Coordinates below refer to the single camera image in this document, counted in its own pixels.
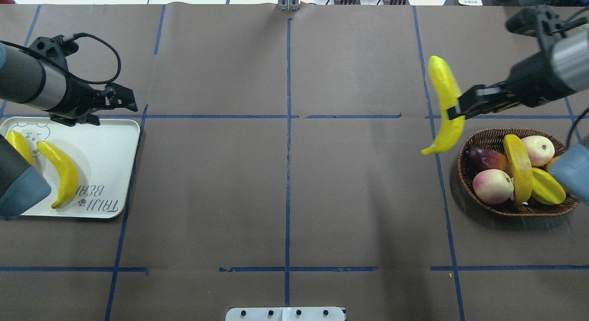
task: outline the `yellow banana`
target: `yellow banana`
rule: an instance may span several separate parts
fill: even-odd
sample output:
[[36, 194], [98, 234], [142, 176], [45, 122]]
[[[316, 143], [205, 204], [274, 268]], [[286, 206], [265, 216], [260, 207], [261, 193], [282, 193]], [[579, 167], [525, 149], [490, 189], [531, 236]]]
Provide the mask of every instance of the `yellow banana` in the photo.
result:
[[70, 201], [76, 193], [78, 188], [78, 168], [65, 152], [50, 142], [38, 142], [37, 148], [41, 154], [45, 155], [51, 161], [59, 174], [57, 200], [51, 205], [53, 209], [59, 208], [61, 205]]
[[21, 153], [23, 158], [25, 158], [29, 164], [33, 165], [33, 155], [31, 153], [31, 148], [27, 143], [27, 139], [25, 139], [25, 136], [23, 136], [20, 132], [12, 130], [6, 135], [6, 140], [8, 140], [12, 147]]
[[503, 137], [503, 148], [514, 177], [514, 204], [518, 206], [532, 195], [532, 162], [524, 143], [515, 134]]
[[544, 205], [558, 205], [566, 199], [566, 192], [551, 174], [532, 168], [532, 198]]
[[464, 116], [448, 119], [448, 109], [457, 105], [458, 97], [462, 95], [448, 63], [440, 57], [430, 57], [429, 75], [440, 99], [442, 126], [432, 145], [421, 151], [423, 155], [444, 153], [452, 149], [462, 136], [465, 120]]

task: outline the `blue tape grid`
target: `blue tape grid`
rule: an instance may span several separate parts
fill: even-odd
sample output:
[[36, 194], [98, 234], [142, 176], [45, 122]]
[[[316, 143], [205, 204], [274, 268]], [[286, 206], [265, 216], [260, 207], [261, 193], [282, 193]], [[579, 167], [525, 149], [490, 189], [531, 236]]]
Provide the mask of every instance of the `blue tape grid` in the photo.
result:
[[133, 185], [135, 182], [135, 174], [137, 173], [137, 158], [139, 157], [139, 152], [141, 150], [141, 141], [143, 140], [144, 128], [145, 128], [145, 120], [147, 116], [147, 105], [145, 109], [143, 109], [143, 117], [141, 117], [141, 132], [139, 133], [139, 140], [137, 142], [137, 150], [135, 151], [135, 160], [133, 162], [133, 171], [131, 172], [131, 179], [129, 180], [129, 188], [127, 189], [127, 202], [125, 205], [125, 212], [122, 218], [122, 225], [121, 225], [121, 234], [119, 235], [118, 239], [118, 248], [116, 250], [116, 258], [114, 262], [114, 269], [112, 271], [112, 281], [111, 281], [111, 289], [109, 293], [109, 302], [107, 303], [107, 312], [104, 316], [105, 321], [110, 320], [111, 310], [112, 310], [112, 302], [114, 302], [114, 293], [116, 289], [116, 278], [118, 277], [118, 273], [121, 270], [121, 254], [122, 254], [122, 244], [125, 239], [125, 231], [127, 229], [127, 221], [129, 219], [129, 208], [131, 205], [131, 192], [133, 191]]
[[[37, 6], [35, 17], [31, 23], [31, 28], [27, 35], [25, 45], [27, 46], [30, 42], [32, 33], [36, 21], [40, 13], [41, 5]], [[434, 115], [431, 105], [431, 99], [429, 96], [429, 90], [427, 89], [426, 76], [425, 76], [425, 59], [423, 56], [423, 48], [421, 42], [421, 35], [419, 33], [419, 21], [416, 7], [413, 7], [414, 21], [415, 21], [415, 32], [419, 48], [419, 59], [421, 63], [423, 87], [427, 98], [427, 109], [429, 115], [425, 117], [430, 120], [432, 137], [435, 139], [435, 119], [440, 119], [440, 115]], [[156, 38], [156, 46], [154, 49], [154, 55], [158, 54], [160, 46], [160, 38], [162, 35], [162, 27], [164, 22], [164, 16], [166, 12], [166, 6], [162, 6], [162, 14], [160, 16], [160, 23], [158, 27], [158, 34]], [[146, 119], [286, 119], [288, 122], [287, 132], [287, 183], [286, 183], [286, 236], [285, 236], [285, 266], [284, 267], [231, 267], [229, 269], [219, 268], [219, 272], [284, 272], [284, 300], [286, 306], [290, 304], [290, 272], [347, 272], [347, 271], [376, 271], [377, 267], [293, 267], [290, 266], [290, 141], [291, 141], [291, 123], [292, 119], [299, 119], [298, 115], [292, 115], [292, 98], [291, 98], [291, 80], [290, 80], [290, 41], [291, 41], [291, 26], [292, 19], [288, 19], [288, 31], [287, 31], [287, 115], [147, 115], [147, 106], [143, 111], [143, 115], [100, 115], [101, 118], [105, 119], [139, 119], [141, 118], [141, 135], [139, 137], [139, 146], [137, 152], [141, 147], [141, 139], [143, 137], [143, 128], [145, 126]], [[475, 116], [473, 119], [570, 119], [572, 122], [578, 117], [573, 115], [572, 108], [570, 106], [568, 98], [565, 98], [566, 108], [568, 109], [569, 115], [480, 115]], [[0, 106], [0, 119], [16, 117], [18, 115], [4, 115], [6, 108], [6, 101], [2, 102]], [[28, 117], [48, 117], [48, 115], [26, 115]], [[311, 115], [305, 117], [305, 119], [399, 119], [399, 115]], [[580, 140], [580, 134], [576, 130], [577, 139]], [[137, 157], [139, 153], [135, 154], [135, 164], [131, 175], [128, 196], [133, 188]], [[432, 266], [431, 271], [452, 271], [454, 273], [455, 287], [456, 287], [456, 298], [458, 300], [458, 308], [460, 318], [463, 321], [464, 311], [462, 304], [462, 294], [459, 283], [459, 272], [460, 271], [517, 271], [517, 270], [589, 270], [589, 266], [572, 266], [572, 265], [554, 265], [554, 266], [541, 266], [541, 265], [521, 265], [521, 266], [458, 266], [456, 261], [456, 254], [454, 249], [454, 240], [452, 237], [452, 228], [450, 224], [450, 214], [448, 212], [448, 204], [446, 198], [446, 190], [444, 187], [444, 176], [441, 170], [439, 155], [436, 155], [436, 165], [438, 167], [438, 175], [440, 187], [442, 188], [442, 194], [444, 196], [444, 212], [446, 215], [446, 229], [448, 231], [448, 243], [450, 244], [450, 255], [452, 257], [452, 266]], [[122, 254], [122, 246], [125, 237], [128, 213], [130, 206], [130, 198], [127, 198], [126, 209], [123, 216], [121, 233], [119, 238], [119, 244], [116, 252], [115, 264], [113, 267], [0, 267], [0, 271], [46, 271], [46, 272], [103, 272], [112, 273], [111, 289], [109, 293], [109, 302], [107, 304], [107, 311], [105, 313], [105, 320], [110, 319], [112, 311], [112, 304], [114, 301], [114, 294], [116, 288], [117, 275], [120, 272], [123, 273], [145, 273], [148, 274], [148, 269], [144, 267], [120, 267], [120, 258]]]
[[[423, 47], [421, 45], [421, 34], [419, 33], [419, 21], [417, 18], [417, 8], [413, 6], [413, 15], [415, 21], [415, 34], [417, 36], [417, 46], [419, 48], [419, 60], [421, 63], [421, 74], [423, 77], [423, 88], [427, 98], [427, 111], [429, 111], [429, 124], [432, 128], [432, 138], [436, 138], [436, 127], [433, 120], [432, 102], [427, 89], [425, 80], [425, 59], [423, 59]], [[460, 279], [458, 274], [458, 264], [456, 262], [456, 252], [454, 251], [454, 238], [452, 237], [452, 225], [450, 224], [450, 213], [448, 212], [448, 200], [446, 198], [446, 187], [444, 187], [444, 174], [442, 173], [442, 164], [439, 154], [436, 154], [436, 165], [438, 166], [438, 176], [440, 187], [442, 187], [442, 196], [444, 197], [444, 213], [446, 214], [446, 230], [448, 231], [448, 244], [450, 245], [450, 256], [452, 258], [452, 271], [454, 272], [454, 285], [456, 287], [456, 299], [458, 300], [458, 313], [460, 320], [464, 321], [464, 308], [462, 304], [462, 293], [460, 289]]]

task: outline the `woven fruit basket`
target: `woven fruit basket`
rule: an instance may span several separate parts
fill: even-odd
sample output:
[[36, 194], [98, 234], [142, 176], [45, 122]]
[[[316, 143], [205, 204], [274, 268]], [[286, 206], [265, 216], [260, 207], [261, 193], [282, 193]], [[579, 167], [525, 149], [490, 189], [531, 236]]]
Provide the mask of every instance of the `woven fruit basket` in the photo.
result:
[[455, 179], [450, 183], [452, 195], [454, 195], [455, 198], [463, 199], [457, 200], [457, 202], [469, 207], [479, 206], [488, 212], [500, 216], [561, 216], [575, 209], [579, 204], [579, 200], [569, 194], [566, 195], [565, 201], [558, 205], [544, 205], [530, 199], [528, 205], [521, 204], [517, 207], [514, 206], [511, 200], [507, 200], [507, 202], [500, 205], [487, 205], [475, 195], [473, 190], [473, 179], [477, 175], [477, 172], [475, 172], [473, 166], [469, 163], [467, 151], [472, 146], [479, 146], [505, 153], [503, 148], [503, 137], [507, 134], [515, 134], [520, 138], [528, 136], [544, 136], [550, 139], [553, 143], [555, 157], [562, 155], [566, 151], [565, 145], [560, 142], [560, 140], [554, 138], [554, 136], [551, 136], [550, 134], [532, 128], [488, 128], [486, 130], [481, 130], [467, 138], [462, 147], [460, 147], [458, 161], [456, 163], [457, 172], [453, 173]]

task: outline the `metal bracket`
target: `metal bracket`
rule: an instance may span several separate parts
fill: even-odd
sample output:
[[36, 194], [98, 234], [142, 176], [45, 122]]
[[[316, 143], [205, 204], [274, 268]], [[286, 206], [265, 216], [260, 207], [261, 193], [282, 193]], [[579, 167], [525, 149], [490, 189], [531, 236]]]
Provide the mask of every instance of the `metal bracket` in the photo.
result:
[[346, 310], [321, 308], [232, 308], [225, 321], [346, 321]]
[[299, 0], [278, 0], [278, 10], [297, 11], [299, 9]]

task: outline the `cartoon drawing on tray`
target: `cartoon drawing on tray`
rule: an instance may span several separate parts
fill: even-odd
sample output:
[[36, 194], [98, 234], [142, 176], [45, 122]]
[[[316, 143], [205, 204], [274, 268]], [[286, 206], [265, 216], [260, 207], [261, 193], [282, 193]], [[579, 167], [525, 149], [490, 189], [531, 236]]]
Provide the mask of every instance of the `cartoon drawing on tray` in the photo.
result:
[[50, 128], [45, 124], [38, 124], [38, 123], [18, 123], [15, 126], [12, 126], [8, 129], [8, 132], [15, 130], [16, 132], [20, 132], [27, 142], [29, 143], [29, 147], [31, 147], [31, 151], [33, 153], [33, 157], [38, 157], [39, 150], [36, 147], [36, 143], [42, 140], [47, 140], [49, 135], [51, 134]]

